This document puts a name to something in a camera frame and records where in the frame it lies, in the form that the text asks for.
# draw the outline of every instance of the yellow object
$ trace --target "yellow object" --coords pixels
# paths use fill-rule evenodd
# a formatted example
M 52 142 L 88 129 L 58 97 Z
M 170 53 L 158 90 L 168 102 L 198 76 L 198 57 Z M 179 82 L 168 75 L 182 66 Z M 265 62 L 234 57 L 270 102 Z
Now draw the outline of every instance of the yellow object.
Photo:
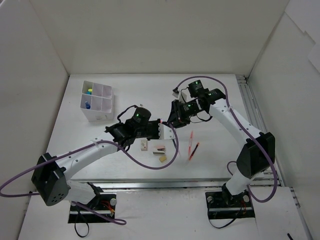
M 167 160 L 167 157 L 166 156 L 161 156 L 161 157 L 159 157 L 159 160 L 160 160 L 160 162 L 164 162 L 165 160 Z

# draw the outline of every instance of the white box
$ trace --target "white box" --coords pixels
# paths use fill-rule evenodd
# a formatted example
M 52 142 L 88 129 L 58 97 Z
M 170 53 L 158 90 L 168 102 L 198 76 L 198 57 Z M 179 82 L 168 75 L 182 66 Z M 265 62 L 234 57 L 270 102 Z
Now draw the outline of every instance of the white box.
M 80 108 L 89 122 L 98 122 L 114 119 L 114 91 L 111 86 L 84 81 Z

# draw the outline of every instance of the robotic arm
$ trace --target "robotic arm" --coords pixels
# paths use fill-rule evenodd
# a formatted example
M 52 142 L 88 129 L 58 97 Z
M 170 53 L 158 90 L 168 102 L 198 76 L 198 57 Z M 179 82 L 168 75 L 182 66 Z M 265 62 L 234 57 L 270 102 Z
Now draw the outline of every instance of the robotic arm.
M 190 117 L 205 111 L 216 118 L 235 138 L 242 148 L 236 161 L 237 170 L 232 178 L 222 186 L 222 196 L 226 204 L 232 205 L 234 201 L 242 199 L 247 185 L 270 165 L 258 146 L 239 127 L 239 124 L 227 107 L 225 94 L 219 89 L 208 90 L 208 88 L 204 88 L 200 80 L 190 83 L 188 90 L 190 96 L 195 99 L 189 102 L 174 100 L 171 104 L 171 113 L 167 122 L 171 123 L 175 128 L 181 128 L 191 122 Z M 177 89 L 174 89 L 173 92 L 179 94 Z M 262 133 L 236 110 L 233 109 L 233 112 L 239 122 L 260 143 L 274 163 L 275 137 L 270 132 L 266 134 Z
M 149 121 L 151 113 L 143 107 L 135 107 L 132 118 L 127 119 L 125 123 L 120 121 L 110 127 L 107 126 L 101 135 L 91 140 L 89 147 L 86 145 L 71 154 L 64 154 L 65 157 L 57 162 L 47 164 L 33 172 L 31 180 L 47 206 L 55 205 L 62 200 L 82 204 L 99 202 L 102 192 L 99 187 L 72 181 L 71 178 L 94 161 L 118 151 L 116 144 L 106 144 L 106 142 L 117 143 L 129 150 L 137 138 L 148 140 L 174 138 L 170 133 L 172 130 L 162 124 L 161 119 Z M 55 157 L 45 153 L 39 158 L 37 165 L 53 158 Z

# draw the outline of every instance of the blue object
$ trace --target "blue object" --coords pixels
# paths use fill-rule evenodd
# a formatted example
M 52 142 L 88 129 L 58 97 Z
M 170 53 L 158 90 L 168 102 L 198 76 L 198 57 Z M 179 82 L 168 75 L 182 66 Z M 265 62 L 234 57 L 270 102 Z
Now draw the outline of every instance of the blue object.
M 85 108 L 86 109 L 90 109 L 91 108 L 90 104 L 87 101 L 85 101 L 84 103 L 85 103 Z

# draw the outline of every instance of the white wall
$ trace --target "white wall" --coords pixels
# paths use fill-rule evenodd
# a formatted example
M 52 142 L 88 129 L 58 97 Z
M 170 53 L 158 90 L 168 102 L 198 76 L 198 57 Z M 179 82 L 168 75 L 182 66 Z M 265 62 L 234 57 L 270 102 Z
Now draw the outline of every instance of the white wall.
M 28 0 L 0 5 L 0 183 L 37 163 L 46 151 L 68 80 Z M 26 193 L 28 174 L 4 189 Z M 0 239 L 16 239 L 27 198 L 0 197 Z
M 276 157 L 315 239 L 320 239 L 320 73 L 308 59 L 315 42 L 285 13 L 249 83 Z
M 246 74 L 289 0 L 31 0 L 70 74 Z

